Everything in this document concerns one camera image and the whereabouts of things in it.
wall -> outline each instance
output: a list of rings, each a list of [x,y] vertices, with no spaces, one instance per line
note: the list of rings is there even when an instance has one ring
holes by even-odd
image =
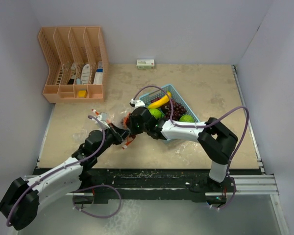
[[[112,63],[237,64],[271,0],[30,0],[43,26],[101,25]]]
[[[0,0],[0,200],[10,183],[30,174],[50,115],[41,95],[48,74],[27,0]],[[0,213],[0,234],[6,234]]]
[[[238,65],[266,173],[294,235],[294,0],[276,0]]]

banana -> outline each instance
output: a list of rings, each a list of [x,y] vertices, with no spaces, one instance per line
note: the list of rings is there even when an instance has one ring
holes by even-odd
[[[157,109],[159,108],[160,106],[166,104],[169,102],[169,98],[168,96],[165,94],[160,100],[156,101],[156,102],[153,102],[151,103],[150,105],[148,105],[148,109]]]

beige tabletop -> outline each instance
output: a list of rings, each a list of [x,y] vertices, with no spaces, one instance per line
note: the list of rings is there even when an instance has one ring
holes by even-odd
[[[230,65],[157,65],[154,70],[138,70],[132,64],[110,65],[104,103],[58,103],[55,105],[39,167],[55,167],[64,162],[84,142],[95,126],[87,119],[91,109],[113,112],[128,105],[135,93],[147,85],[172,84],[200,121],[219,118],[241,105]],[[239,138],[245,114],[238,110],[222,121]],[[112,146],[98,159],[95,168],[210,168],[211,161],[200,144],[175,140],[165,143],[140,134],[126,150]],[[235,156],[232,169],[258,168],[255,149],[248,132]]]

green fruit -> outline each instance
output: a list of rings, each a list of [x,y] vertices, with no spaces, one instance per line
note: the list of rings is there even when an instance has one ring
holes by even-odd
[[[191,115],[183,115],[181,118],[180,118],[180,121],[182,122],[195,122],[194,118],[191,116]]]
[[[155,119],[159,119],[162,116],[162,113],[158,109],[149,109],[149,112],[155,117]]]

small green and white box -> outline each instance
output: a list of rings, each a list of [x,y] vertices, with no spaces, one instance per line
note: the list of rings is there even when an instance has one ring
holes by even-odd
[[[137,69],[150,70],[155,68],[155,60],[137,60]]]

